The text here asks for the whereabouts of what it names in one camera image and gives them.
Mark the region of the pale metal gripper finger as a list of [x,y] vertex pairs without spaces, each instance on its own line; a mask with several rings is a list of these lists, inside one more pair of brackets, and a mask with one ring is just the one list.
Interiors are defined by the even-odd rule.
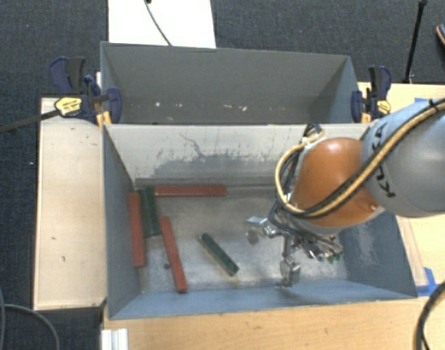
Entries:
[[301,265],[293,258],[284,258],[279,267],[282,276],[279,282],[280,287],[292,287],[300,281]]
[[261,238],[266,237],[265,227],[268,219],[266,217],[252,216],[247,219],[246,239],[250,245],[256,245]]

